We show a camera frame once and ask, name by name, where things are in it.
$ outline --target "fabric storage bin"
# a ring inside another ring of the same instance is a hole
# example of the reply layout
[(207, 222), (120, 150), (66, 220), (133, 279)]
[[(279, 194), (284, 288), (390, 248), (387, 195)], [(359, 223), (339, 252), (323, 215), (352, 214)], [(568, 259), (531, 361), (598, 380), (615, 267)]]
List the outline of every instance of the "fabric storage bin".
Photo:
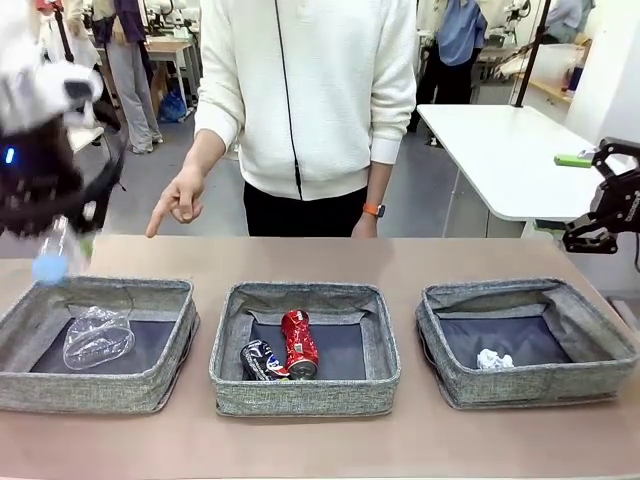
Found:
[[(77, 277), (34, 285), (0, 320), (0, 409), (151, 413), (166, 403), (199, 318), (189, 282)], [(70, 370), (62, 348), (91, 306), (126, 316), (135, 345), (124, 356)]]
[[(417, 320), (443, 396), (455, 408), (611, 399), (638, 361), (635, 344), (557, 279), (432, 286)], [(478, 369), (485, 348), (511, 355), (514, 368)]]
[[(285, 313), (309, 313), (318, 347), (314, 380), (246, 381), (240, 350), (270, 343), (286, 361), (280, 324)], [(400, 379), (389, 312), (372, 286), (242, 283), (222, 311), (209, 366), (220, 414), (232, 416), (366, 416), (388, 413)]]

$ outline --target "table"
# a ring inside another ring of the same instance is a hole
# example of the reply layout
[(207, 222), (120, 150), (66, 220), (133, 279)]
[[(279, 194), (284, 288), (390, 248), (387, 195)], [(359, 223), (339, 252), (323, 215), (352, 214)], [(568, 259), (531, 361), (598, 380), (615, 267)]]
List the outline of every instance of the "table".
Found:
[(77, 153), (104, 133), (102, 127), (97, 128), (71, 128), (67, 133), (73, 153)]
[[(559, 167), (553, 159), (593, 145), (537, 110), (511, 105), (420, 105), (418, 112), (459, 169), (445, 236), (454, 221), (455, 202), (466, 193), (461, 192), (462, 177), (489, 212), (507, 222), (566, 222), (589, 211), (603, 180), (600, 174), (595, 169)], [(618, 160), (610, 164), (616, 172), (631, 166)], [(492, 236), (489, 230), (479, 236)]]
[[(191, 40), (178, 39), (175, 37), (149, 37), (147, 51), (149, 59), (155, 62), (172, 62), (180, 73), (180, 64), (178, 63), (180, 54), (183, 54), (185, 67), (187, 70), (187, 78), (191, 87), (191, 98), (197, 98), (198, 88), (200, 88), (200, 67), (198, 64), (198, 54)], [(178, 74), (178, 84), (180, 85), (180, 95), (187, 107), (193, 107), (194, 102), (187, 97), (184, 92), (184, 84), (182, 76)]]
[[(517, 79), (522, 81), (524, 78), (524, 74), (520, 73), (517, 75)], [(567, 95), (567, 92), (563, 92), (560, 87), (555, 87), (553, 85), (549, 85), (541, 80), (529, 80), (529, 87), (536, 88), (540, 90), (545, 95), (548, 95), (553, 100), (559, 102), (563, 106), (570, 106), (573, 102), (573, 97)]]
[[(0, 309), (30, 282), (0, 262)], [(640, 472), (640, 375), (617, 402), (458, 412), (441, 398), (415, 333), (421, 289), (439, 282), (555, 276), (612, 311), (560, 251), (516, 239), (298, 240), (98, 237), (91, 273), (190, 279), (202, 324), (156, 415), (0, 413), (0, 475), (178, 479), (564, 477)], [(215, 414), (208, 363), (229, 288), (243, 280), (371, 283), (402, 360), (393, 412), (372, 419), (234, 419)]]

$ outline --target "white hoodie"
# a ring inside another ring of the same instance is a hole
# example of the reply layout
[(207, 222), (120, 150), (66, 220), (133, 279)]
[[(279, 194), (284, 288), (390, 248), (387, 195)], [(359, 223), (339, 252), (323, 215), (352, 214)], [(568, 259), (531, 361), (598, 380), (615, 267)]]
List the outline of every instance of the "white hoodie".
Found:
[(370, 161), (393, 164), (415, 102), (415, 0), (206, 0), (196, 133), (227, 147), (254, 187), (305, 200), (367, 184)]

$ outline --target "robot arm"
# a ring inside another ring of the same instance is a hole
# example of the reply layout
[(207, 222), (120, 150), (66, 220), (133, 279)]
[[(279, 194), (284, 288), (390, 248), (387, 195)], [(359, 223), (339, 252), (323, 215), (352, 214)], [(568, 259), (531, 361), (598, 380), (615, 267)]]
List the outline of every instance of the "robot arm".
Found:
[[(629, 155), (636, 159), (633, 170), (616, 175), (607, 165), (611, 155)], [(605, 138), (595, 153), (592, 165), (604, 177), (591, 204), (591, 212), (568, 225), (562, 241), (568, 252), (616, 253), (617, 236), (622, 232), (640, 232), (640, 144)]]
[[(73, 163), (66, 120), (91, 110), (102, 81), (91, 69), (45, 63), (30, 25), (30, 0), (0, 17), (0, 232), (39, 235), (66, 216), (79, 232), (102, 227), (123, 151), (89, 185)], [(91, 218), (85, 205), (95, 202)]]

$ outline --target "plastic bottle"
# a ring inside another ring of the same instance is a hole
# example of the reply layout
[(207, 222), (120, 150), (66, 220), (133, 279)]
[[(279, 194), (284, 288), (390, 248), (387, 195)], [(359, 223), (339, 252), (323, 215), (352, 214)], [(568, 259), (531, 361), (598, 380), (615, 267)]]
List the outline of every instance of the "plastic bottle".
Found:
[(34, 280), (54, 285), (65, 277), (82, 273), (88, 264), (80, 239), (67, 218), (61, 216), (54, 220), (45, 235), (31, 271)]

